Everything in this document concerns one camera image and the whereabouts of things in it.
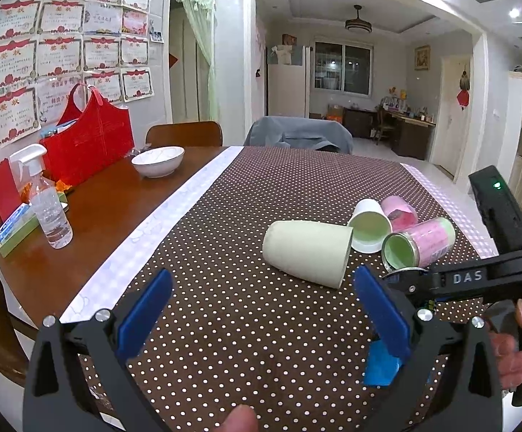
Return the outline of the person's right hand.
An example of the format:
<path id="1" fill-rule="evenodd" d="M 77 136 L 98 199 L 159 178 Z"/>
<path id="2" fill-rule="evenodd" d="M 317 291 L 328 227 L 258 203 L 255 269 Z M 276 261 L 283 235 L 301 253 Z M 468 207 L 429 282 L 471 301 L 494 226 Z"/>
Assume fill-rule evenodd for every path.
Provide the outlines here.
<path id="1" fill-rule="evenodd" d="M 516 320 L 522 328 L 522 300 L 518 300 Z M 522 384 L 522 351 L 517 341 L 507 333 L 490 333 L 493 353 L 500 375 L 502 389 L 516 388 Z"/>

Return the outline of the person's left hand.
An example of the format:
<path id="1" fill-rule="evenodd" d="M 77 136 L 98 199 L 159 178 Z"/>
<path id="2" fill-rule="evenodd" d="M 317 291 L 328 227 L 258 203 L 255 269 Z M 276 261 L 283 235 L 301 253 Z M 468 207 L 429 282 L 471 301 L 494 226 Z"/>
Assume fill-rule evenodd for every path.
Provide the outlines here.
<path id="1" fill-rule="evenodd" d="M 215 432 L 258 432 L 259 425 L 253 408 L 238 405 L 225 420 L 215 428 Z"/>

